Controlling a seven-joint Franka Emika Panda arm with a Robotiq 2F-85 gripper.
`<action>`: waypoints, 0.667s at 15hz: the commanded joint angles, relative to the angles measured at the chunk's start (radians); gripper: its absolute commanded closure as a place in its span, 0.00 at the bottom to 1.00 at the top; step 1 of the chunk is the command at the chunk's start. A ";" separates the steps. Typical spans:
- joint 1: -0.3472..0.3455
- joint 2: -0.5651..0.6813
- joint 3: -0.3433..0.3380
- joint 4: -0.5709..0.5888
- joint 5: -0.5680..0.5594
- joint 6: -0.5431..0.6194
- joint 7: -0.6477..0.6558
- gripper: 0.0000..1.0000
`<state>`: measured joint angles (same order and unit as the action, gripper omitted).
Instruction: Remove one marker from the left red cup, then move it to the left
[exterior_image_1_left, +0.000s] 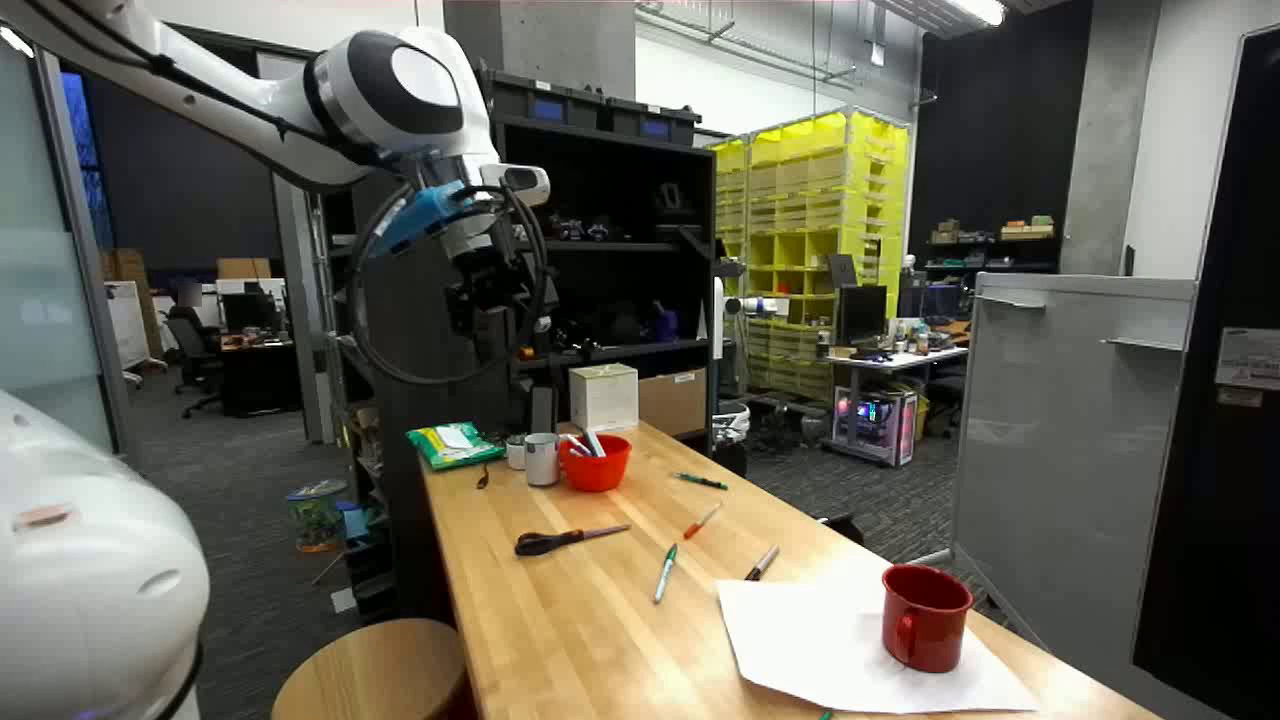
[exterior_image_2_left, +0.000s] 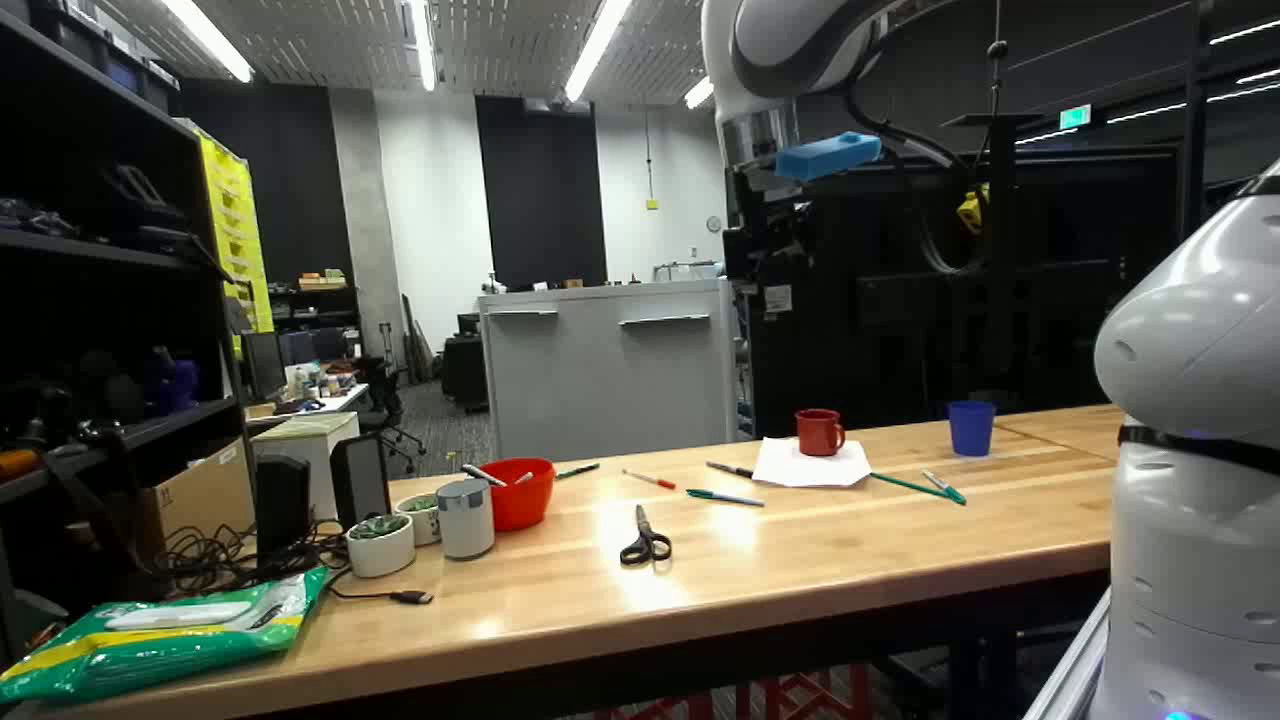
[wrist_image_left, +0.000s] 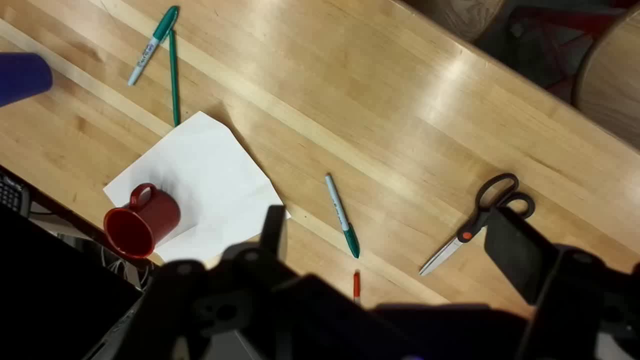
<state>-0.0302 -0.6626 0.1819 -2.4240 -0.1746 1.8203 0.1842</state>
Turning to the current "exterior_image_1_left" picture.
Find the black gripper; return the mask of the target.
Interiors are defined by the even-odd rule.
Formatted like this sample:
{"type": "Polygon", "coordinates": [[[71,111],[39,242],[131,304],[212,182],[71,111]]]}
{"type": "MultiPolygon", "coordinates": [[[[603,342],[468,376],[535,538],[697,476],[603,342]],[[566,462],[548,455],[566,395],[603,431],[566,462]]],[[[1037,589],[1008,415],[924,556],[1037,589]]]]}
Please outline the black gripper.
{"type": "Polygon", "coordinates": [[[507,338],[516,350],[541,342],[550,311],[550,271],[533,240],[487,233],[482,246],[460,252],[450,269],[460,271],[447,287],[457,335],[468,335],[478,350],[497,338],[507,338]]]}

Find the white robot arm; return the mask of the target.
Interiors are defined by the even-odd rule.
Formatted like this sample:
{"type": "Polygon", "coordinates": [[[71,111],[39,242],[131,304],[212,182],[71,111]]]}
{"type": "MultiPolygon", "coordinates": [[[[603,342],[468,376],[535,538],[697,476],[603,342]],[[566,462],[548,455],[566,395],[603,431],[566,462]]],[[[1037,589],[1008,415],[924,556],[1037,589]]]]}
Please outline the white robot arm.
{"type": "MultiPolygon", "coordinates": [[[[364,28],[279,81],[141,0],[3,0],[27,45],[224,137],[302,189],[390,170],[364,264],[442,246],[447,319],[548,311],[535,165],[497,151],[478,72],[439,28],[364,28]]],[[[201,720],[212,572],[183,509],[42,409],[0,395],[0,720],[201,720]]]]}

